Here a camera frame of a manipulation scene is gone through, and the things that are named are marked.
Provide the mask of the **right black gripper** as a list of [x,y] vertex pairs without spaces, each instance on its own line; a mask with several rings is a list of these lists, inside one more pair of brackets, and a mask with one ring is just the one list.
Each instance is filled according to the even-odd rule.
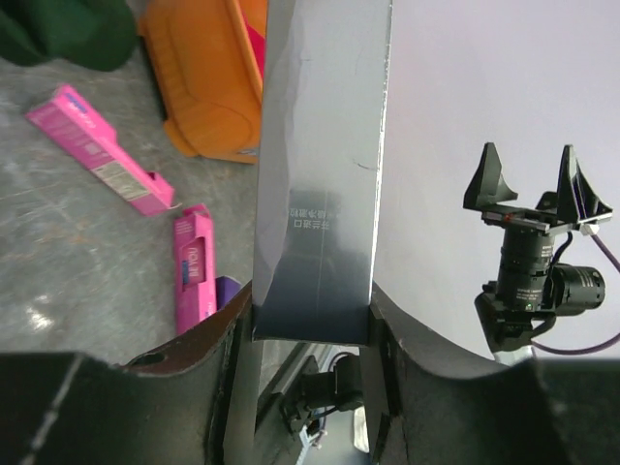
[[504,230],[498,277],[482,287],[481,314],[490,320],[544,320],[599,308],[605,279],[594,267],[561,263],[578,225],[607,221],[613,209],[594,192],[570,144],[564,146],[556,195],[544,194],[535,209],[499,204],[518,199],[505,181],[493,142],[463,198],[483,222]]

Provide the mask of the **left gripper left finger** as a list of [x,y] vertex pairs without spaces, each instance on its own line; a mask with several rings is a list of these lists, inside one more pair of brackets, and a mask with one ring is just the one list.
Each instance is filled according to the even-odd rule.
[[252,297],[125,365],[80,352],[1,356],[5,464],[240,464],[253,449]]

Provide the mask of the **pink toothpaste box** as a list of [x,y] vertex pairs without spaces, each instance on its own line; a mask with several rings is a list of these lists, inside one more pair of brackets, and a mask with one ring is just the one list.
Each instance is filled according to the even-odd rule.
[[175,323],[178,335],[217,312],[214,225],[204,204],[174,220]]
[[144,216],[173,208],[174,189],[142,168],[118,143],[115,129],[69,84],[33,107],[26,118]]

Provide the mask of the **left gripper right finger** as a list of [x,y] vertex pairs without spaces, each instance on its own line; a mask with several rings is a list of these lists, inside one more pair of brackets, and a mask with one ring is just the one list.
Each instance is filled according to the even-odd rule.
[[362,389],[379,464],[615,464],[619,363],[457,346],[375,289]]

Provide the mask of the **silver toothpaste box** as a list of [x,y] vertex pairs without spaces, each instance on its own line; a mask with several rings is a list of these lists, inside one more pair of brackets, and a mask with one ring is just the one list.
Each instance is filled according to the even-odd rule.
[[377,249],[389,1],[267,8],[254,334],[361,346]]

